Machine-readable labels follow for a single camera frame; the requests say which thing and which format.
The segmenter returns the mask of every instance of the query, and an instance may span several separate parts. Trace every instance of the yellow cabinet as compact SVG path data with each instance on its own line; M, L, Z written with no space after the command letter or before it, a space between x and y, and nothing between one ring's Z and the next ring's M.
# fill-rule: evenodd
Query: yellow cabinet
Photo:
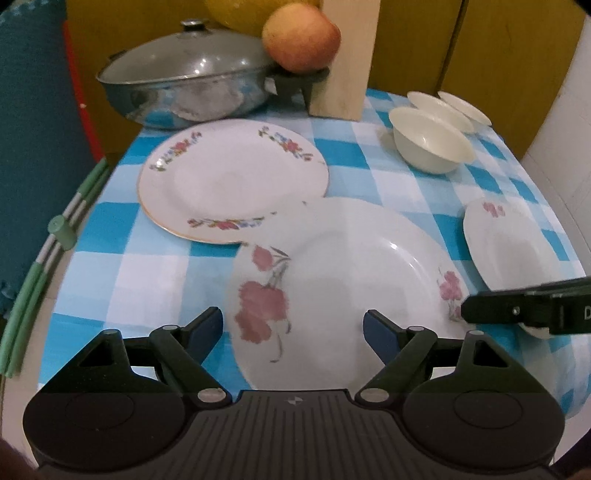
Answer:
M521 159L560 90L584 18L565 0L469 0L441 89L483 110Z
M369 86L434 94L461 7L462 0L382 0Z
M95 74L113 53L179 31L185 18L207 18L207 9L203 0L69 0L67 8L99 140L107 153L124 152L140 126L109 106ZM382 0L369 86L459 95L491 117L521 158L564 80L583 20L570 0Z

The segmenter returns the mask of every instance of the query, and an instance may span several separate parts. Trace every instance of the yellow fruit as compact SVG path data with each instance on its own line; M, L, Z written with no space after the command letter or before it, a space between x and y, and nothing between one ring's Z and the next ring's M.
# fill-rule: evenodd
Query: yellow fruit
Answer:
M263 25L278 8L294 2L318 6L320 0L205 0L212 17L246 35L260 37Z

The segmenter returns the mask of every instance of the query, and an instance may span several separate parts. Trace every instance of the white bowl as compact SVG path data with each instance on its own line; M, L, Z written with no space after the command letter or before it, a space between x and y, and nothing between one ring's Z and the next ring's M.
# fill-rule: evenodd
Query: white bowl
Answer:
M452 127L456 127L460 132L473 134L476 131L466 115L439 98L423 92L409 92L407 98L419 110L424 110L440 118Z
M486 127L492 126L491 119L471 103L447 92L438 92L438 95L441 100L449 103L456 110L459 110L466 115L474 124L477 132L481 132L483 129L486 129Z
M476 158L472 144L462 132L430 113L401 106L392 110L389 117L398 151L419 170L448 173Z

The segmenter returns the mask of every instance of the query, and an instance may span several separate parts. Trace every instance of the pink flower pattern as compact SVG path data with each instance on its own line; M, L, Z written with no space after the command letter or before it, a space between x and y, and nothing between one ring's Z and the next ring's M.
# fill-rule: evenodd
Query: pink flower pattern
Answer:
M166 171L166 165L171 163L176 157L186 153L191 145L199 142L201 137L201 132L197 132L196 130L192 131L190 139L185 138L180 142L176 142L164 155L162 155L162 157L150 165L150 170Z
M234 319L240 328L241 338L247 342L261 343L270 340L273 330L268 322L287 321L285 335L291 331L291 324L287 318L287 296L280 288L281 280L287 269L290 258L281 250L271 247L255 246L252 252L252 262L259 271L271 271L271 278L266 285L249 280L244 282L238 292L240 311ZM278 362L283 355L281 335L276 333L279 355L272 363Z
M443 276L443 282L437 282L439 285L439 296L449 306L450 320L458 322L462 319L461 301L464 296L460 287L460 279L451 270L445 273L439 271L439 273Z
M493 218L499 218L499 216L505 216L505 209L502 205L495 206L494 203L491 202L484 202L482 207L489 212Z
M272 253L258 245L252 253L252 261L261 272L269 271L274 262Z
M291 138L287 138L281 135L279 132L275 132L273 135L269 133L269 127L264 126L259 130L259 137L268 137L269 140L279 144L284 151L291 153L295 158L301 158L304 161L310 161L314 158L311 153L304 153L304 149L300 145L294 142Z
M261 223L263 223L264 219L265 217L225 220L214 220L212 218L190 218L189 220L187 220L187 223L191 228L197 228L206 225L209 228L219 228L220 230L240 230L241 228L259 226Z

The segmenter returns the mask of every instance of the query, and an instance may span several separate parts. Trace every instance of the table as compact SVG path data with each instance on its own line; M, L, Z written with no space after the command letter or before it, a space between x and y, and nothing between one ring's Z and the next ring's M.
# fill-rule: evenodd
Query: table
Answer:
M406 98L368 90L361 122L309 118L301 97L272 100L249 118L289 128L314 142L330 171L328 196L363 199L401 212L450 255L471 293L485 290L463 236L465 205L483 196L533 218L561 261L565 278L584 276L564 229L543 195L493 132L470 136L478 159L446 176L409 167L395 149L388 112ZM186 325L224 304L237 245L177 238L142 212L136 193L147 155L169 133L144 129L113 173L80 236L59 292L39 382L44 384L102 329L146 336ZM517 326L481 326L519 360L572 416L590 393L591 336L539 340ZM249 388L225 333L204 363L233 395Z

